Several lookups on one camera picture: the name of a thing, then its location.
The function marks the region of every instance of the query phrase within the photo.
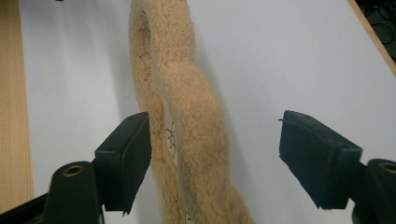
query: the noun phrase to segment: white surface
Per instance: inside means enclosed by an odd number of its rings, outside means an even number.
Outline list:
[[[129,1],[20,0],[35,196],[72,161],[91,161],[137,113],[130,75]],[[396,78],[347,0],[189,1],[197,63],[224,104],[232,179],[257,223],[351,223],[352,202],[317,210],[278,157],[285,110],[311,115],[396,161]],[[128,217],[160,223],[148,174]]]

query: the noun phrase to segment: wooden edge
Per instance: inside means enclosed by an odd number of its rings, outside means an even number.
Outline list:
[[[371,39],[375,43],[382,57],[385,59],[385,62],[387,62],[393,75],[396,76],[395,62],[390,58],[387,50],[385,49],[384,45],[381,43],[381,40],[379,40],[378,36],[375,34],[373,27],[370,25],[370,23],[367,21],[367,18],[364,16],[363,12],[361,11],[361,8],[358,6],[355,0],[347,0],[347,1],[352,7],[352,9],[355,11],[356,16],[361,21],[361,24],[363,25],[367,34],[371,37]]]
[[[0,2],[0,214],[33,198],[18,0]]]

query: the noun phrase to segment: beige fuzzy toy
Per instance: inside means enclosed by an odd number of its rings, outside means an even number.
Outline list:
[[[230,181],[219,100],[194,63],[186,0],[132,0],[130,46],[137,101],[150,117],[163,223],[253,223]]]

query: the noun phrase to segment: wooden table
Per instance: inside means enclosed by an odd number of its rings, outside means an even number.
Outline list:
[[[0,214],[33,198],[18,0],[0,3]]]

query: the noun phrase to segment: clamp jaw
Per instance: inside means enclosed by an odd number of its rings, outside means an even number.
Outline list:
[[[285,111],[279,154],[322,209],[355,202],[355,224],[396,223],[396,162],[360,162],[362,149],[316,119]]]
[[[129,214],[151,160],[149,114],[125,119],[95,150],[52,176],[49,193],[0,216],[0,223],[99,224],[107,211]]]

